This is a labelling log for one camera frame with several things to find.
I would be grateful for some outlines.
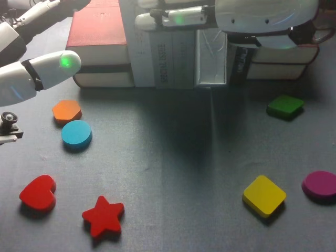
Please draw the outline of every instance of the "red star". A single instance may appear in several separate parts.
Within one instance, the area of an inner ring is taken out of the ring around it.
[[[99,196],[94,208],[82,213],[84,220],[91,223],[91,236],[98,238],[106,231],[121,234],[118,218],[124,213],[122,203],[110,204],[104,196]]]

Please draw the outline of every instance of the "purple oval block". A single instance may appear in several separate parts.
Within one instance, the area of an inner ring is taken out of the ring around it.
[[[302,182],[302,190],[316,199],[333,198],[336,196],[336,175],[325,171],[312,172]]]

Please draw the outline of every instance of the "orange hexagonal block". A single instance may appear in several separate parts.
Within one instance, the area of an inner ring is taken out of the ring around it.
[[[74,100],[61,100],[53,107],[52,112],[56,122],[61,125],[73,120],[79,120],[82,116],[79,104]]]

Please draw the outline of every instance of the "gray tablecloth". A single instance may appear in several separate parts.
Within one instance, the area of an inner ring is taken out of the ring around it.
[[[38,35],[23,59],[63,50],[71,19]],[[35,99],[1,108],[19,116],[24,137],[0,146],[0,251],[336,250],[336,206],[301,190],[315,170],[336,172],[336,38],[326,42],[299,82],[250,82],[222,90],[80,90],[72,79]],[[305,101],[292,122],[266,115],[283,93]],[[92,126],[82,153],[62,147],[52,107],[76,99]],[[49,174],[57,204],[31,219],[21,190]],[[242,203],[243,190],[266,175],[286,193],[273,222]],[[118,241],[92,242],[81,213],[99,195],[123,202]]]

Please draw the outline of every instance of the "yellow square block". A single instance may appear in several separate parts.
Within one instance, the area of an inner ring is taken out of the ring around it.
[[[263,218],[269,217],[285,198],[285,192],[263,175],[258,176],[243,193],[243,201]]]

